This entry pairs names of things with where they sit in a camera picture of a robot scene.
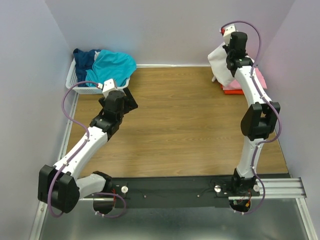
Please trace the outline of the white t shirt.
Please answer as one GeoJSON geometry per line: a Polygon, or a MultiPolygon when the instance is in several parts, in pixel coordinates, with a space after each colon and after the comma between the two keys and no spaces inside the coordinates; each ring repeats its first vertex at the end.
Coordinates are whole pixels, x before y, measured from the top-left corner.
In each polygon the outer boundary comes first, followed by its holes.
{"type": "Polygon", "coordinates": [[[227,87],[235,79],[227,68],[227,53],[223,48],[224,45],[224,43],[220,44],[207,56],[207,59],[213,73],[212,82],[218,81],[223,87],[227,87]]]}

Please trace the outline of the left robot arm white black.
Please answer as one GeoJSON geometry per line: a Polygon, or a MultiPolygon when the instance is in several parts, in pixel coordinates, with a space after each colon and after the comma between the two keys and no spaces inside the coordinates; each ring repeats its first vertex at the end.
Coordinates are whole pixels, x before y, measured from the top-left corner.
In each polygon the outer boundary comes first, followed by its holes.
{"type": "Polygon", "coordinates": [[[109,194],[117,197],[109,175],[100,171],[83,178],[79,175],[93,155],[119,130],[124,115],[137,109],[138,104],[127,87],[113,89],[98,101],[102,109],[80,141],[53,166],[44,165],[39,171],[37,198],[49,209],[56,208],[67,214],[81,198],[91,194],[101,198],[109,194]]]}

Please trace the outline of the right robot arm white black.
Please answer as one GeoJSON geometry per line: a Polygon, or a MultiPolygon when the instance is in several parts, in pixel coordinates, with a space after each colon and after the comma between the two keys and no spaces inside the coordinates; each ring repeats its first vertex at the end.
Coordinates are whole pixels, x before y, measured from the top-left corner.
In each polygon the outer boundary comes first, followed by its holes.
{"type": "Polygon", "coordinates": [[[247,34],[227,28],[221,29],[221,34],[226,52],[226,67],[240,84],[248,104],[240,122],[244,136],[242,155],[229,184],[230,192],[241,196],[253,190],[256,184],[260,153],[275,130],[281,107],[267,96],[258,79],[255,63],[246,51],[247,34]]]}

